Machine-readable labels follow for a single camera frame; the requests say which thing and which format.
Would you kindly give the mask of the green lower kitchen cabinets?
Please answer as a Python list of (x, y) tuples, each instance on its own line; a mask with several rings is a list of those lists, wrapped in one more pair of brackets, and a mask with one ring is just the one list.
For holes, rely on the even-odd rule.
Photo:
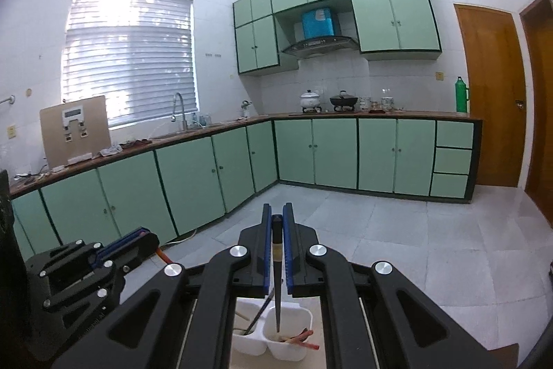
[(278, 183), (466, 203), (482, 131), (455, 113), (298, 114), (147, 140), (14, 185), (16, 240), (25, 258), (141, 227), (171, 242)]

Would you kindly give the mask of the cardboard box with device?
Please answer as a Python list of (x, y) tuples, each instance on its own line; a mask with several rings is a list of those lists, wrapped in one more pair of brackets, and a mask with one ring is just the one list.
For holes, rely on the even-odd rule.
[(48, 107), (39, 120), (50, 169), (94, 157), (112, 145), (104, 95)]

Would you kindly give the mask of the green upper kitchen cabinets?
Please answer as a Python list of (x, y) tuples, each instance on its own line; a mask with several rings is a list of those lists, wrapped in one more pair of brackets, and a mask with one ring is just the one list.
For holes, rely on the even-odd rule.
[(433, 60), (441, 39), (430, 0), (237, 0), (233, 4), (238, 72), (263, 75), (296, 70), (283, 53), (305, 40), (302, 14), (331, 8), (336, 36), (353, 38), (367, 60)]

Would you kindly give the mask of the white two-compartment utensil holder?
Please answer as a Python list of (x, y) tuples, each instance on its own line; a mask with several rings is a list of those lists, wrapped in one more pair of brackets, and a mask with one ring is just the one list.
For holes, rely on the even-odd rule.
[(260, 357), (269, 353), (278, 361), (303, 361), (308, 354), (308, 349), (301, 345), (288, 344), (287, 340), (304, 330), (312, 329), (312, 313), (301, 307), (299, 303), (282, 303), (280, 329), (277, 332), (275, 307), (271, 302), (250, 332), (244, 334), (249, 323), (261, 310), (262, 305), (262, 300), (255, 299), (239, 298), (236, 302), (233, 350), (252, 357)]

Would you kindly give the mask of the black range hood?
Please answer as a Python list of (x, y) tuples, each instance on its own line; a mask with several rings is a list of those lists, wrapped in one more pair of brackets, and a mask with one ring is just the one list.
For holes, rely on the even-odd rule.
[(312, 37), (288, 46), (288, 48), (283, 49), (283, 53), (291, 55), (297, 59), (308, 59), (322, 56), (327, 53), (337, 52), (338, 50), (343, 49), (358, 50), (359, 44), (351, 37)]

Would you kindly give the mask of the white window blind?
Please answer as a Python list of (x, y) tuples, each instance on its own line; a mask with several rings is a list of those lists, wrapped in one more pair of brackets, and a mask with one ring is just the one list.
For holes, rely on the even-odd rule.
[(61, 60), (65, 102), (104, 95), (110, 127), (199, 108), (193, 0), (71, 0)]

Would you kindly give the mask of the chrome kitchen faucet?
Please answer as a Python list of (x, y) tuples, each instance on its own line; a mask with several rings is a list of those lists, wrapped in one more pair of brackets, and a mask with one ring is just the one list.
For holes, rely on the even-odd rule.
[(179, 92), (176, 92), (174, 94), (174, 97), (172, 98), (172, 112), (171, 112), (171, 122), (176, 123), (177, 122), (177, 116), (180, 116), (181, 119), (181, 130), (183, 132), (187, 131), (187, 119), (186, 119), (186, 110), (185, 110), (185, 103), (184, 98)]

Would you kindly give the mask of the white cooking pot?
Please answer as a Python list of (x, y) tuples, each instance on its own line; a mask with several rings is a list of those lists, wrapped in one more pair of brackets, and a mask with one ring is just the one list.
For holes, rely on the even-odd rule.
[(320, 95), (311, 90), (305, 91), (300, 96), (300, 106), (303, 113), (321, 112)]

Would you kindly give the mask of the green thermos bottle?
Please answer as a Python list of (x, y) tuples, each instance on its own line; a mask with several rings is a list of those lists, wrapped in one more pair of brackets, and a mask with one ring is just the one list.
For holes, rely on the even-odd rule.
[(470, 100), (470, 91), (463, 78), (458, 77), (454, 84), (454, 94), (456, 95), (456, 111), (467, 113)]

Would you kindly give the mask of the black wok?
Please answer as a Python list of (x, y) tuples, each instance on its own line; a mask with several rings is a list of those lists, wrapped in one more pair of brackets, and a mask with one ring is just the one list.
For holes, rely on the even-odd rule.
[(355, 111), (358, 98), (348, 94), (345, 90), (341, 90), (339, 94), (330, 97), (330, 102), (334, 111)]

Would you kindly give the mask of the red-tipped wooden chopstick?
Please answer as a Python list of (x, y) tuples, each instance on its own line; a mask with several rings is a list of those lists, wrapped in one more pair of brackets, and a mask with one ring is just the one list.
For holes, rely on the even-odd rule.
[(313, 344), (308, 339), (313, 335), (314, 331), (310, 329), (303, 329), (298, 335), (295, 336), (278, 336), (278, 342), (282, 342), (288, 345), (297, 345), (298, 347), (308, 348), (311, 350), (319, 350), (320, 346)]

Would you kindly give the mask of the metal spoon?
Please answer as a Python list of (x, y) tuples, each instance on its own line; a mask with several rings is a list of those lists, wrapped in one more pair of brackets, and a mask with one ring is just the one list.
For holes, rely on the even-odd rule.
[(266, 310), (266, 308), (268, 307), (269, 303), (271, 303), (271, 300), (274, 299), (274, 296), (275, 296), (275, 289), (273, 288), (271, 290), (271, 292), (269, 293), (269, 295), (267, 296), (267, 298), (265, 299), (265, 301), (263, 302), (261, 308), (258, 310), (258, 312), (256, 313), (256, 315), (253, 317), (253, 319), (250, 321), (249, 325), (247, 326), (247, 328), (244, 330), (243, 332), (243, 335), (248, 335), (250, 334), (250, 332), (252, 332), (253, 328), (255, 327), (255, 325), (257, 324), (257, 322), (259, 321), (259, 319), (261, 318), (263, 312)]

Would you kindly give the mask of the bamboo chopstick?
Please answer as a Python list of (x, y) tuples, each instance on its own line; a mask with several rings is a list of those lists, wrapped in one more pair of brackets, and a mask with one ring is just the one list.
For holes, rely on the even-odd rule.
[(156, 254), (165, 264), (169, 265), (174, 263), (160, 248), (156, 250)]

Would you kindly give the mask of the green kitchen cabinets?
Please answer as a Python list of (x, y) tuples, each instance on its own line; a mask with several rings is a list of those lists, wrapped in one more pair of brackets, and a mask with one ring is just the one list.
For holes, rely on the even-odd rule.
[(14, 185), (16, 240), (25, 258), (141, 227), (171, 242), (278, 183), (466, 203), (482, 131), (455, 113), (298, 114), (147, 140)]
[(336, 36), (353, 38), (367, 60), (433, 60), (441, 39), (430, 0), (237, 0), (233, 4), (238, 72), (263, 75), (296, 70), (283, 53), (305, 40), (302, 14), (331, 8)]

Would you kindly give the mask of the brown wooden door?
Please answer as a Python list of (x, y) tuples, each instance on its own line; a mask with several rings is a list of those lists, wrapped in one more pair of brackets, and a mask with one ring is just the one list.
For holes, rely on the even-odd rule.
[(526, 136), (524, 65), (513, 16), (456, 4), (470, 89), (470, 114), (483, 120), (477, 183), (515, 187)]
[(526, 193), (552, 226), (552, 0), (521, 13), (532, 67), (533, 137)]

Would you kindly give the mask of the blue box above hood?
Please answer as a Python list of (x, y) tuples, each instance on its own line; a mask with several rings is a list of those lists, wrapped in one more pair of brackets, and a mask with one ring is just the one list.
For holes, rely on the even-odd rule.
[(335, 36), (335, 14), (331, 8), (317, 8), (302, 14), (302, 29), (305, 39)]

